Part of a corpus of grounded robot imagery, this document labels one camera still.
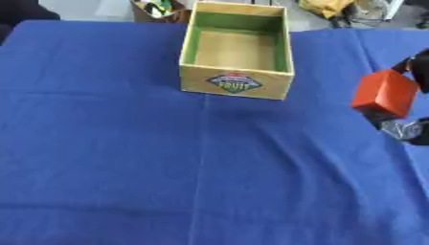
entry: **blue fabric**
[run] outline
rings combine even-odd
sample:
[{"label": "blue fabric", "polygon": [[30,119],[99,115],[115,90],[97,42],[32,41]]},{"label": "blue fabric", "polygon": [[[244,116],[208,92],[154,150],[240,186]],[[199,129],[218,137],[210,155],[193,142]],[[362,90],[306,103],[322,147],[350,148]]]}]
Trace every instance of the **blue fabric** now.
[{"label": "blue fabric", "polygon": [[429,33],[293,33],[277,101],[179,91],[185,30],[17,28],[0,49],[0,244],[429,243],[427,148],[350,108]]}]

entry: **cardboard box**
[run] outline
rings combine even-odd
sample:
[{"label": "cardboard box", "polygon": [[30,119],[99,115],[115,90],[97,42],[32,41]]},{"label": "cardboard box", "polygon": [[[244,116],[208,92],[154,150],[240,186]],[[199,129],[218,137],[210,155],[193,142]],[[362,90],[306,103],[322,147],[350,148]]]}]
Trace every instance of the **cardboard box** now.
[{"label": "cardboard box", "polygon": [[283,100],[295,74],[286,20],[283,7],[195,3],[182,90]]},{"label": "cardboard box", "polygon": [[191,16],[191,11],[187,10],[186,7],[175,1],[171,0],[171,6],[173,14],[168,16],[162,16],[160,18],[153,17],[150,13],[145,11],[138,0],[130,0],[132,11],[134,12],[135,22],[156,22],[156,23],[188,23]]}]

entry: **box label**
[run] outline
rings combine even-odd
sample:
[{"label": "box label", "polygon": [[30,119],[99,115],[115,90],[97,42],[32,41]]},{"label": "box label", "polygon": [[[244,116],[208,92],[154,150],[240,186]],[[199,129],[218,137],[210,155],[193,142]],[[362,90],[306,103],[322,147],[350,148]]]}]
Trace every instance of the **box label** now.
[{"label": "box label", "polygon": [[237,94],[262,86],[256,80],[249,78],[242,73],[227,73],[214,78],[208,78],[207,81],[232,94]]}]

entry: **red block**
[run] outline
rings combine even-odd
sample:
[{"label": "red block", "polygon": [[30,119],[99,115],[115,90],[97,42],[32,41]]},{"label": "red block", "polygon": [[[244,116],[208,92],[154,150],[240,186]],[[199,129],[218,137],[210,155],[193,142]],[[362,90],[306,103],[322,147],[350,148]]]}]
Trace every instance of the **red block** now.
[{"label": "red block", "polygon": [[362,78],[351,106],[380,121],[402,119],[408,115],[418,84],[392,69]]}]

